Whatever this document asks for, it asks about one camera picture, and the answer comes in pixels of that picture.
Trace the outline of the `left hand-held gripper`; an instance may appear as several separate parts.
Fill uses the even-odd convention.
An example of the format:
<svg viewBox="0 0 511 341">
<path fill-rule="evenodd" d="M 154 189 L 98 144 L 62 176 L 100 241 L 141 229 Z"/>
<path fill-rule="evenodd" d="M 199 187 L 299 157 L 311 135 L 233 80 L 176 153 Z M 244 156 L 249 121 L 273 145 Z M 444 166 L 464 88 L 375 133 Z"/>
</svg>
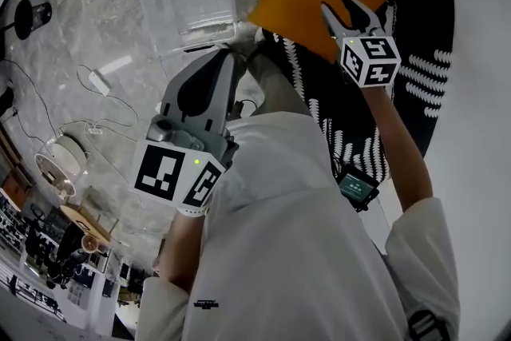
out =
<svg viewBox="0 0 511 341">
<path fill-rule="evenodd" d="M 173 208 L 206 208 L 239 148 L 226 129 L 234 74 L 231 50 L 188 64 L 169 83 L 146 138 L 135 148 L 129 188 Z M 184 127 L 199 127 L 197 134 Z"/>
</svg>

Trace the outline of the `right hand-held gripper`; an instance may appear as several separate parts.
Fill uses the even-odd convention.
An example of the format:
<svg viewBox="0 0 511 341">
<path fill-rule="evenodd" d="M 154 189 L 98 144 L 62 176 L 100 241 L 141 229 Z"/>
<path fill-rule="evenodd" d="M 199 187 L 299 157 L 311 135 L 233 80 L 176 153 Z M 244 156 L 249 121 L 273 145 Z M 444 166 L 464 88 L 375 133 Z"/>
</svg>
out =
<svg viewBox="0 0 511 341">
<path fill-rule="evenodd" d="M 379 27 L 375 12 L 359 0 L 342 0 L 350 16 L 346 24 L 330 5 L 321 13 L 339 47 L 339 66 L 359 88 L 392 85 L 402 59 L 395 40 Z"/>
</svg>

